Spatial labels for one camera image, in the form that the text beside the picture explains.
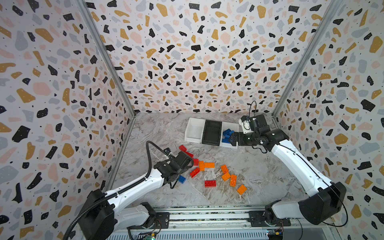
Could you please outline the left white bin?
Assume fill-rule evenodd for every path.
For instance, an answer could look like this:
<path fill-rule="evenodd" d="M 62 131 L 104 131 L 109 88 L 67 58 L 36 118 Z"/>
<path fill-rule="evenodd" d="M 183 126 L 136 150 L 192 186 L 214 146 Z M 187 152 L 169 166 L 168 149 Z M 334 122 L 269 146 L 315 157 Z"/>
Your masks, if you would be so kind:
<path fill-rule="evenodd" d="M 190 143 L 202 143 L 203 131 L 206 120 L 189 118 L 187 128 L 185 130 L 185 141 Z"/>

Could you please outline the blue long brick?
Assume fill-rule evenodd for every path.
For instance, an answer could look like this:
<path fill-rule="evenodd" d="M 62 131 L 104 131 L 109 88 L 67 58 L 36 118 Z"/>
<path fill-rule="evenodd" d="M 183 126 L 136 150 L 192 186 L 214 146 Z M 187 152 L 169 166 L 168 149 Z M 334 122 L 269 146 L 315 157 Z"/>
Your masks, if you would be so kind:
<path fill-rule="evenodd" d="M 223 135 L 225 136 L 225 138 L 229 138 L 230 137 L 230 129 L 227 129 L 223 132 Z"/>
<path fill-rule="evenodd" d="M 229 139 L 226 139 L 226 138 L 222 139 L 222 142 L 223 142 L 223 143 L 227 143 L 227 144 L 230 144 L 230 143 L 231 143 L 231 142 L 229 141 Z"/>

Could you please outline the red long brick bottom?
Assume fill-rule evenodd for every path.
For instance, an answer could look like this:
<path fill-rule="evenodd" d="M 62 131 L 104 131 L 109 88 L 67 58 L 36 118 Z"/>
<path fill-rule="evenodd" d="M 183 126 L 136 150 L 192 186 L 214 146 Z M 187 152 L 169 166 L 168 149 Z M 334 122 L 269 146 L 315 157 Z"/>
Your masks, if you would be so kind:
<path fill-rule="evenodd" d="M 215 188 L 217 183 L 215 180 L 205 181 L 205 188 Z"/>

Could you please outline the orange square brick middle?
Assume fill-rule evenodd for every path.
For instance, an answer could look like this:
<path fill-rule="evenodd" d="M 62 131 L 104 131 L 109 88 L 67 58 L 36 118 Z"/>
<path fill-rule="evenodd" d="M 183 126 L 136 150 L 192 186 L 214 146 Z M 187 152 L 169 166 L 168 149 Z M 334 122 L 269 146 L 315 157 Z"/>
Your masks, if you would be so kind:
<path fill-rule="evenodd" d="M 231 174 L 229 172 L 222 175 L 222 179 L 224 182 L 229 180 L 230 178 L 231 178 Z"/>

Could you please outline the aluminium rail base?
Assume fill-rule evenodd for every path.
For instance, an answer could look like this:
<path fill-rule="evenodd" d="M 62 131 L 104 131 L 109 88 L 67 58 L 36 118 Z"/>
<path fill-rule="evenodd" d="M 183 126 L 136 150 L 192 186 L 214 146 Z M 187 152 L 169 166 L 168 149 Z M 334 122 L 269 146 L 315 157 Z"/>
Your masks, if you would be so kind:
<path fill-rule="evenodd" d="M 305 219 L 288 219 L 290 227 L 251 227 L 250 207 L 157 208 L 169 212 L 168 229 L 120 229 L 106 240 L 339 240 L 338 230 L 328 225 L 312 225 Z"/>

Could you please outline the orange brick vertical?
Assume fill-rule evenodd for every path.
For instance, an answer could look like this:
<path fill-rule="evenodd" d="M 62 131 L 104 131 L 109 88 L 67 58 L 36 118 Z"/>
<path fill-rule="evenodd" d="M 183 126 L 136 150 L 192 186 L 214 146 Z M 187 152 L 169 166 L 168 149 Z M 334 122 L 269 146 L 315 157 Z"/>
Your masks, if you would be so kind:
<path fill-rule="evenodd" d="M 199 161 L 199 169 L 200 169 L 201 172 L 205 170 L 205 163 L 204 163 L 204 161 Z"/>

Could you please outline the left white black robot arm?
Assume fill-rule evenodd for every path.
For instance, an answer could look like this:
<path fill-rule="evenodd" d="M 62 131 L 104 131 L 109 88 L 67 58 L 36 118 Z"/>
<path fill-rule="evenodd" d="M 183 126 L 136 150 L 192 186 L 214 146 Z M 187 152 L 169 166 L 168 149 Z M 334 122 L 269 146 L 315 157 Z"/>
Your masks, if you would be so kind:
<path fill-rule="evenodd" d="M 166 156 L 166 160 L 155 165 L 149 157 L 147 173 L 134 181 L 107 192 L 91 192 L 63 238 L 70 239 L 75 226 L 81 228 L 87 240 L 106 240 L 113 232 L 133 226 L 151 227 L 156 217 L 153 207 L 147 202 L 136 207 L 130 204 L 165 185 L 173 188 L 180 176 L 194 165 L 193 159 L 184 152 Z"/>

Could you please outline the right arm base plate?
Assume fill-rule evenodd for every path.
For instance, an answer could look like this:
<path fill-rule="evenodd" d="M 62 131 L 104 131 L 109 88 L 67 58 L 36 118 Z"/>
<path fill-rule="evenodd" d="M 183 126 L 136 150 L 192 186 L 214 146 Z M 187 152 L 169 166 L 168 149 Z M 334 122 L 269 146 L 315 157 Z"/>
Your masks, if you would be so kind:
<path fill-rule="evenodd" d="M 265 211 L 249 211 L 248 222 L 251 227 L 290 227 L 291 222 L 288 219 L 274 219 L 270 222 L 265 216 Z"/>

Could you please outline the red brick top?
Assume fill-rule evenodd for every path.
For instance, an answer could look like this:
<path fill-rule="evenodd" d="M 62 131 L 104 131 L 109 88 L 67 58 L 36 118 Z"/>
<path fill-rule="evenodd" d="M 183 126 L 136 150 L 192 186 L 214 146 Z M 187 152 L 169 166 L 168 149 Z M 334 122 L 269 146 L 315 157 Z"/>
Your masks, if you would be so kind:
<path fill-rule="evenodd" d="M 184 145 L 179 146 L 179 149 L 183 152 L 187 151 L 187 148 Z"/>

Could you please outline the red long brick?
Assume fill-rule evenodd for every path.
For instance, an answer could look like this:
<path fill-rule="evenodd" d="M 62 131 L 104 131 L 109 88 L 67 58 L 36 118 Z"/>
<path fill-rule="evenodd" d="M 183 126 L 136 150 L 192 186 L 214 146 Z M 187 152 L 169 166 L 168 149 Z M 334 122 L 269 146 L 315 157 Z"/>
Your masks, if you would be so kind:
<path fill-rule="evenodd" d="M 185 152 L 189 157 L 191 157 L 192 159 L 194 158 L 194 155 L 189 153 L 189 152 Z"/>
<path fill-rule="evenodd" d="M 205 188 L 215 188 L 217 183 L 215 180 L 205 181 Z"/>
<path fill-rule="evenodd" d="M 199 172 L 200 168 L 195 168 L 193 171 L 190 172 L 190 177 L 194 178 Z"/>

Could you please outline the white bin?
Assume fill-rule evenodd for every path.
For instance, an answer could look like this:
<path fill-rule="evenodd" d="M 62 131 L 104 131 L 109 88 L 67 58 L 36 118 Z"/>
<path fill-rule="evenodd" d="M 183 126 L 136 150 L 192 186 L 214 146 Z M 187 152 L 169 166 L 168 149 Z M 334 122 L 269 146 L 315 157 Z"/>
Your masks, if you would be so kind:
<path fill-rule="evenodd" d="M 240 125 L 238 123 L 228 123 L 228 122 L 222 122 L 222 129 L 221 129 L 221 139 L 220 139 L 220 147 L 224 148 L 232 148 L 237 149 L 237 146 L 232 146 L 230 142 L 223 142 L 224 137 L 224 131 L 230 129 L 231 131 L 238 132 Z"/>
<path fill-rule="evenodd" d="M 206 120 L 189 118 L 187 128 L 185 130 L 185 141 L 190 143 L 202 143 L 203 131 Z"/>

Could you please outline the right white bin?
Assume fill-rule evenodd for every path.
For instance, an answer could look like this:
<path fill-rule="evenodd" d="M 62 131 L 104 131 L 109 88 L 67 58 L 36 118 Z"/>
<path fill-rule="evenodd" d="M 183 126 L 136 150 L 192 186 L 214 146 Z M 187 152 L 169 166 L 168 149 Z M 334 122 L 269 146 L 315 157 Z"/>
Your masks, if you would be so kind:
<path fill-rule="evenodd" d="M 238 123 L 228 123 L 228 122 L 222 122 L 222 129 L 221 129 L 221 139 L 220 139 L 220 147 L 224 148 L 232 148 L 237 149 L 237 146 L 232 146 L 230 142 L 223 142 L 224 137 L 224 131 L 230 129 L 231 131 L 238 132 L 240 125 Z"/>

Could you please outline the orange brick lowest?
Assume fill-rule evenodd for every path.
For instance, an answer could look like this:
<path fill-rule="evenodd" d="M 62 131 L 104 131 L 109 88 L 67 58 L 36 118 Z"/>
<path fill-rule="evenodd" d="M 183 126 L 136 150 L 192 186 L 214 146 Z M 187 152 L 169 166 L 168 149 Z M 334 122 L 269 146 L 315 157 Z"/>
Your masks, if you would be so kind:
<path fill-rule="evenodd" d="M 237 189 L 237 192 L 239 195 L 243 195 L 245 192 L 246 192 L 247 188 L 245 187 L 245 185 L 241 185 L 238 189 Z"/>

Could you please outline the orange brick horizontal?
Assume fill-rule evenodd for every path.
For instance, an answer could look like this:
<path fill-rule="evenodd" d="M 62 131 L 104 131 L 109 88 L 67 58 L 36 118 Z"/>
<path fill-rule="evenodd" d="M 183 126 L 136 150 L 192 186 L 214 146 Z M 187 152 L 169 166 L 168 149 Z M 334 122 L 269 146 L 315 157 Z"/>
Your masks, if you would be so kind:
<path fill-rule="evenodd" d="M 205 168 L 215 168 L 215 163 L 204 163 Z"/>

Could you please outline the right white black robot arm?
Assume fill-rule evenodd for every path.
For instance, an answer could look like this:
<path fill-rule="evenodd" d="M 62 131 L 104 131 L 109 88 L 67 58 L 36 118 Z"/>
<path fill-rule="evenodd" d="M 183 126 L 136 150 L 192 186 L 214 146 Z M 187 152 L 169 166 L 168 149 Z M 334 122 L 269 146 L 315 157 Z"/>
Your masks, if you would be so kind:
<path fill-rule="evenodd" d="M 264 147 L 266 152 L 272 153 L 286 165 L 308 195 L 308 198 L 300 201 L 277 200 L 266 205 L 264 221 L 267 225 L 275 226 L 283 219 L 305 219 L 313 225 L 319 225 L 346 209 L 346 187 L 343 183 L 334 183 L 317 170 L 282 130 L 233 133 L 229 142 L 233 146 Z"/>

